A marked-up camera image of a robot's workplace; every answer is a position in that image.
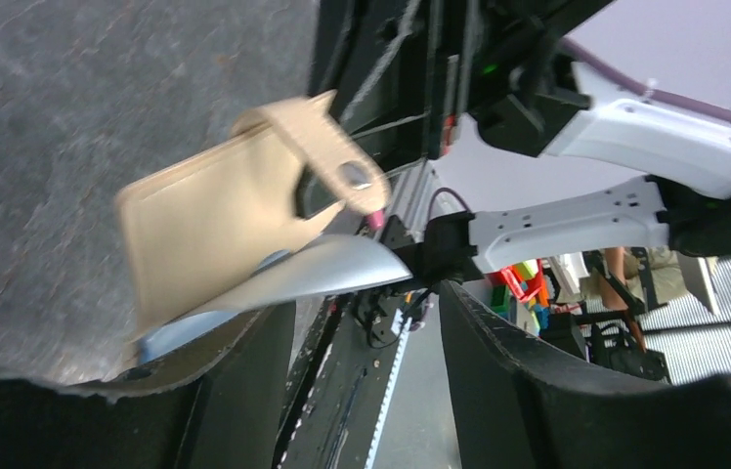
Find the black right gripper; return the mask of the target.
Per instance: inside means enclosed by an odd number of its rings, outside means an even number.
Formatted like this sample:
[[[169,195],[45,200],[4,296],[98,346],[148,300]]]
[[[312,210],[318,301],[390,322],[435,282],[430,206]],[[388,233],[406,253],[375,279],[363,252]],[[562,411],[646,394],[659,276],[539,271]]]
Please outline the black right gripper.
[[[601,1],[323,1],[310,95],[384,169],[437,159],[462,115],[538,156],[592,100],[563,37]]]

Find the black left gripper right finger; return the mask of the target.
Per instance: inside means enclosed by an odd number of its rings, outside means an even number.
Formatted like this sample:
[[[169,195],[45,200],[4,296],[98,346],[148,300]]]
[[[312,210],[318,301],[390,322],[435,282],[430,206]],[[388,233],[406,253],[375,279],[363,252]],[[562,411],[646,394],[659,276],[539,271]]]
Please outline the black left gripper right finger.
[[[456,283],[439,303],[464,468],[731,468],[731,375],[648,381],[553,347]]]

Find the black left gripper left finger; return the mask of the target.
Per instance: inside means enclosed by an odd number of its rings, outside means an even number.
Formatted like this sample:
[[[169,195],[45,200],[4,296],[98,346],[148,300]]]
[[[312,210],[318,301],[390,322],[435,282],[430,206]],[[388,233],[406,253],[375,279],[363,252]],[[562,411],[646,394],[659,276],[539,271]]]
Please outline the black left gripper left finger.
[[[0,468],[268,468],[295,307],[245,313],[110,381],[0,371]]]

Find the beige leather card holder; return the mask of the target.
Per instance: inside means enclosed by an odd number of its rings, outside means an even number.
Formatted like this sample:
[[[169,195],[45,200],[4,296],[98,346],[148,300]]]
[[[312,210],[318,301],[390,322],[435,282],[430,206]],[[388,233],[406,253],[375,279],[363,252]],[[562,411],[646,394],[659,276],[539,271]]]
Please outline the beige leather card holder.
[[[391,194],[330,117],[333,97],[247,110],[225,143],[118,193],[139,362],[245,312],[410,278],[385,245],[327,232],[343,209],[367,216]]]

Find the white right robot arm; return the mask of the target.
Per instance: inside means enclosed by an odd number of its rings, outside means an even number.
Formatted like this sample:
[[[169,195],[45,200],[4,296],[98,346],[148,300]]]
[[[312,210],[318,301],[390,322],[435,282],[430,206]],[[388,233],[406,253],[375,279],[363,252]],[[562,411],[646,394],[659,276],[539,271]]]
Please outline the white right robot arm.
[[[731,254],[731,109],[628,78],[568,38],[601,1],[322,1],[311,95],[392,171],[441,157],[470,115],[487,145],[636,177],[518,210],[429,222],[397,249],[431,282],[605,247]]]

